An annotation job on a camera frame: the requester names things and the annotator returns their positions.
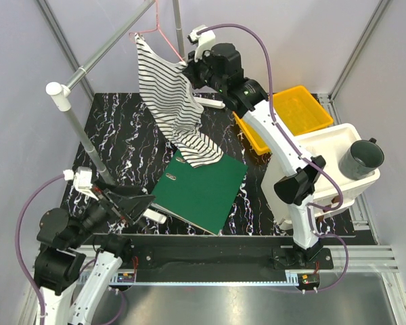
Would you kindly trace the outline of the striped black white tank top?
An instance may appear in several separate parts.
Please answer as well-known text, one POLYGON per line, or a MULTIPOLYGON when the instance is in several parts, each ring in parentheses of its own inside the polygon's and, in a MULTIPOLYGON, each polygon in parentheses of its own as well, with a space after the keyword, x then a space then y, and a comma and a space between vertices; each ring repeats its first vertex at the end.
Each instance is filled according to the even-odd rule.
POLYGON ((190 81, 183 74, 187 64, 159 57, 136 34, 139 94, 163 136, 193 168, 219 162, 223 151, 200 131, 204 107, 195 101, 190 81))

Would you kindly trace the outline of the pink wire hanger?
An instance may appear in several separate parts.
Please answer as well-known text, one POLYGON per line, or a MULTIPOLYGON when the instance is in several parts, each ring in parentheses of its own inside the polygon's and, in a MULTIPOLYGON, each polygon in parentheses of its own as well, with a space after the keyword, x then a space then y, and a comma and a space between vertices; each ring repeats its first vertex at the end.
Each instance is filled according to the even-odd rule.
POLYGON ((129 32, 129 38, 132 43, 135 43, 135 35, 142 35, 142 34, 148 34, 148 33, 159 33, 161 37, 165 40, 167 45, 171 48, 171 50, 175 53, 175 55, 178 57, 180 62, 185 62, 185 60, 181 57, 179 54, 179 51, 174 47, 174 45, 170 42, 170 40, 166 37, 164 32, 162 31, 160 27, 160 16, 159 16, 159 0, 154 1, 155 5, 155 27, 149 30, 141 30, 138 32, 129 32))

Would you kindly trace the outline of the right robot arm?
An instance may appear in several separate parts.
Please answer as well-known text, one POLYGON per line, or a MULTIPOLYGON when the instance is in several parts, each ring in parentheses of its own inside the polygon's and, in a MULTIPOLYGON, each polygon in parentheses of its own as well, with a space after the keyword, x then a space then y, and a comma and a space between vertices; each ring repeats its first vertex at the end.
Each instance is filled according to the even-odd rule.
POLYGON ((257 81, 244 76, 241 55, 233 44, 197 46, 189 53, 183 73, 193 88, 207 86, 218 92, 225 106, 259 134, 278 160, 284 176, 274 184, 273 192, 288 208, 295 263, 301 268, 311 267, 323 248, 309 217, 325 159, 300 149, 290 130, 276 119, 271 96, 257 81))

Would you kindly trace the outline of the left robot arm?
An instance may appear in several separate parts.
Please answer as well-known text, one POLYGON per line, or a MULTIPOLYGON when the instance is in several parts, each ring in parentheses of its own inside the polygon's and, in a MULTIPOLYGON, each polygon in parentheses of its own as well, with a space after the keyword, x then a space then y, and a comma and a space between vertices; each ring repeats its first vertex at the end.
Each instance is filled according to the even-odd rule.
POLYGON ((137 186, 112 186, 102 181, 74 189, 92 199, 78 216, 61 208, 47 211, 41 218, 37 240, 40 253, 35 259, 34 281, 41 293, 37 324, 91 324, 102 295, 119 268, 133 260, 131 239, 108 234, 97 250, 93 270, 76 300, 74 289, 86 259, 78 252, 95 231, 110 219, 136 224, 155 197, 137 186))

